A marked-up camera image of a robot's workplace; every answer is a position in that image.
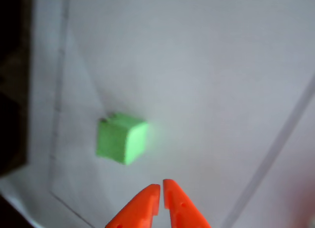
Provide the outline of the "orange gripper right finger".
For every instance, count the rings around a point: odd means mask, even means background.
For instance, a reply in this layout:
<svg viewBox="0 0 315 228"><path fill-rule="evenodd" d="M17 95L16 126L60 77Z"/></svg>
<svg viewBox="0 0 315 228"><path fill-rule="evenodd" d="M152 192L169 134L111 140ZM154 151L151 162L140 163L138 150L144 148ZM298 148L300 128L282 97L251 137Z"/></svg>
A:
<svg viewBox="0 0 315 228"><path fill-rule="evenodd" d="M164 207L169 210L172 228L211 226L184 190L172 179L163 180Z"/></svg>

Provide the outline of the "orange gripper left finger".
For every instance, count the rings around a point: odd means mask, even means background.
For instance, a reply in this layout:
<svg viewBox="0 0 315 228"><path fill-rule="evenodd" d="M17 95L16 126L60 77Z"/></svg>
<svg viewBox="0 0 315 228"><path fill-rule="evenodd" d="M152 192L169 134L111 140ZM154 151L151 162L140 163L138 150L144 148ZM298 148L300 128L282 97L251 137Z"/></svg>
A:
<svg viewBox="0 0 315 228"><path fill-rule="evenodd" d="M160 185L151 184L141 190L106 225L107 228L151 228L153 216L158 215Z"/></svg>

